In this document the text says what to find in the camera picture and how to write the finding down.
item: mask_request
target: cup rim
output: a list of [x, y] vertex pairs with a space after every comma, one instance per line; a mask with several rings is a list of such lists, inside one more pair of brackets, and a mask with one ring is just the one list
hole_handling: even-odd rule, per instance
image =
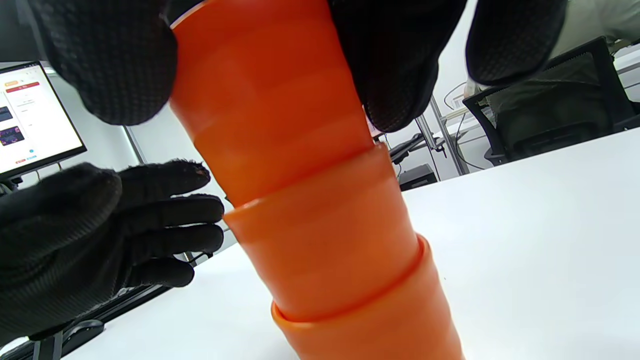
[[429, 261], [432, 257], [431, 255], [431, 247], [429, 243], [420, 234], [416, 234], [417, 239], [420, 244], [420, 252], [418, 256], [418, 261], [411, 266], [409, 270], [402, 276], [402, 278], [398, 279], [396, 283], [394, 283], [391, 287], [387, 288], [385, 291], [382, 291], [373, 299], [368, 301], [368, 303], [361, 305], [355, 309], [349, 309], [343, 311], [338, 314], [331, 315], [331, 317], [319, 319], [317, 321], [304, 321], [304, 322], [295, 322], [287, 320], [284, 314], [278, 308], [278, 305], [275, 302], [271, 303], [271, 316], [273, 317], [276, 324], [286, 332], [304, 332], [311, 329], [328, 329], [334, 328], [336, 326], [341, 326], [344, 323], [353, 322], [354, 319], [362, 318], [363, 314], [366, 314], [370, 311], [370, 309], [379, 307], [381, 303], [384, 303], [388, 300], [389, 297], [392, 297], [395, 293], [402, 291], [405, 286], [408, 286], [412, 279], [418, 278], [422, 276], [422, 268], [426, 268], [429, 266]]
[[[349, 171], [349, 168], [353, 167], [354, 164], [357, 164], [358, 162], [363, 161], [363, 159], [368, 160], [368, 158], [376, 158], [378, 156], [382, 156], [381, 154], [382, 152], [384, 152], [385, 156], [389, 158], [387, 146], [383, 145], [382, 143], [375, 144], [374, 147], [372, 147], [368, 151], [357, 154], [356, 156], [353, 156], [347, 160], [344, 160], [336, 164], [335, 166], [326, 168], [320, 172], [312, 174], [290, 186], [287, 186], [286, 188], [282, 188], [278, 191], [270, 193], [265, 197], [251, 200], [250, 202], [247, 202], [243, 205], [236, 207], [229, 213], [225, 214], [225, 221], [229, 226], [232, 226], [234, 222], [242, 221], [241, 219], [244, 217], [243, 214], [247, 212], [256, 211], [256, 209], [263, 208], [263, 207], [268, 207], [272, 203], [278, 203], [279, 201], [281, 201], [279, 199], [286, 199], [289, 197], [290, 194], [302, 192], [301, 189], [304, 189], [307, 187], [314, 187], [316, 184], [322, 183], [321, 179], [323, 178], [337, 177], [339, 174]], [[393, 171], [393, 168], [392, 167], [376, 168], [373, 171], [382, 173], [382, 172], [388, 172], [390, 170]], [[379, 181], [379, 179], [375, 177], [365, 177], [364, 183], [362, 181], [360, 181], [359, 183], [360, 183], [360, 186], [366, 187], [366, 186], [369, 186], [370, 184], [374, 184], [376, 181]]]

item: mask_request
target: glove fingertip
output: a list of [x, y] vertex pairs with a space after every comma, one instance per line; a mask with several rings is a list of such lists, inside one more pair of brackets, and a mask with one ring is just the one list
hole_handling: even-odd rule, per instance
[[194, 276], [195, 271], [188, 263], [175, 258], [153, 259], [134, 266], [126, 286], [161, 285], [183, 288], [191, 283]]

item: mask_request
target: red banner on screen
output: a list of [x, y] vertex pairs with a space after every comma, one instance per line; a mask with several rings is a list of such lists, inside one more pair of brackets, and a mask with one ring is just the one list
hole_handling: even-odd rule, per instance
[[16, 86], [15, 88], [6, 89], [6, 93], [9, 94], [10, 92], [16, 92], [16, 91], [19, 91], [19, 90], [33, 88], [34, 86], [38, 86], [39, 84], [40, 83], [36, 81], [35, 83]]

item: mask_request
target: monitor bezel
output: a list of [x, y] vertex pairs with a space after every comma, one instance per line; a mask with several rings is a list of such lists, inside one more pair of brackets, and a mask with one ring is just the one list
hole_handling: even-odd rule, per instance
[[39, 61], [31, 61], [31, 62], [27, 62], [27, 63], [22, 63], [19, 65], [14, 65], [11, 67], [6, 67], [3, 69], [0, 69], [0, 74], [5, 74], [7, 72], [11, 72], [11, 71], [15, 71], [15, 70], [20, 70], [20, 69], [26, 69], [29, 67], [40, 67], [40, 70], [42, 71], [42, 73], [44, 74], [45, 78], [47, 79], [47, 83], [49, 84], [49, 86], [51, 87], [51, 89], [53, 90], [53, 94], [56, 96], [56, 99], [58, 100], [58, 104], [60, 104], [60, 107], [62, 108], [62, 111], [64, 111], [65, 116], [67, 116], [67, 120], [69, 121], [69, 124], [71, 124], [71, 128], [73, 128], [73, 130], [76, 132], [76, 136], [77, 138], [80, 140], [80, 146], [76, 147], [74, 149], [71, 150], [67, 150], [65, 152], [61, 152], [59, 154], [53, 155], [53, 156], [49, 156], [48, 158], [44, 158], [42, 160], [38, 160], [36, 162], [33, 163], [29, 163], [29, 164], [25, 164], [21, 167], [17, 167], [15, 169], [6, 171], [6, 172], [0, 172], [0, 181], [6, 181], [6, 180], [11, 180], [11, 179], [15, 179], [17, 177], [20, 177], [24, 174], [28, 174], [30, 172], [34, 172], [36, 170], [40, 170], [41, 168], [45, 168], [48, 167], [49, 165], [53, 165], [56, 163], [59, 163], [61, 161], [65, 161], [69, 158], [72, 158], [74, 156], [80, 155], [84, 152], [87, 151], [86, 146], [84, 145], [84, 141], [82, 140], [82, 137], [80, 136], [80, 134], [78, 133], [78, 130], [76, 129], [76, 126], [74, 125], [73, 121], [71, 121], [71, 118], [69, 117], [69, 114], [67, 113], [67, 109], [65, 108], [64, 104], [62, 103], [62, 101], [60, 101], [60, 97], [58, 96], [58, 93], [56, 92], [56, 89], [53, 87], [53, 84], [51, 83], [51, 80], [49, 79], [49, 76], [47, 75], [46, 71], [44, 70], [44, 67], [42, 66], [42, 64]]

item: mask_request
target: person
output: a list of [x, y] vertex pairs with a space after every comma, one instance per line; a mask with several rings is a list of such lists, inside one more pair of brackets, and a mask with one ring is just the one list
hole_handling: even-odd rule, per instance
[[[327, 1], [368, 118], [381, 131], [402, 129], [428, 105], [466, 0]], [[478, 1], [468, 45], [495, 51], [478, 52], [468, 67], [499, 84], [544, 64], [566, 0], [494, 1]], [[178, 59], [168, 0], [18, 4], [46, 59], [102, 121], [141, 124], [169, 99]], [[502, 31], [493, 16], [507, 19]], [[500, 46], [503, 34], [533, 37], [536, 46]], [[525, 51], [527, 61], [500, 60]], [[193, 269], [172, 254], [212, 252], [222, 242], [220, 200], [183, 196], [210, 180], [188, 161], [122, 172], [82, 164], [0, 197], [0, 346], [60, 329], [122, 288], [187, 285]]]
[[[604, 36], [613, 53], [640, 40], [640, 0], [569, 0], [551, 57]], [[469, 79], [464, 96], [487, 89]], [[593, 60], [579, 56], [486, 98], [504, 146], [515, 160], [536, 154], [522, 141], [555, 127], [591, 119], [597, 133], [610, 127]]]

